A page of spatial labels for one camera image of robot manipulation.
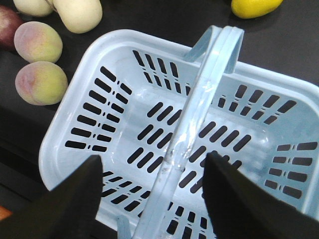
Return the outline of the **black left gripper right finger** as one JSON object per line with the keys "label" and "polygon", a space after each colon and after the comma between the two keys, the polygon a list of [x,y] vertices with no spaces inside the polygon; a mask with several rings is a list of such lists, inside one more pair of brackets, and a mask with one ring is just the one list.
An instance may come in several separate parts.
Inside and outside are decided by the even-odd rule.
{"label": "black left gripper right finger", "polygon": [[317,220],[262,190],[217,152],[206,155],[203,197],[218,239],[317,239]]}

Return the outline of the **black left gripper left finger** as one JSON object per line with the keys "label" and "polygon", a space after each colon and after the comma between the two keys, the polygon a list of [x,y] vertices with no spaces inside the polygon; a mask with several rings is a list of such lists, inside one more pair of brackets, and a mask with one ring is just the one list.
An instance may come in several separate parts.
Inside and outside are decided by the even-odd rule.
{"label": "black left gripper left finger", "polygon": [[0,223],[2,239],[88,239],[102,192],[101,157],[89,156],[57,187]]}

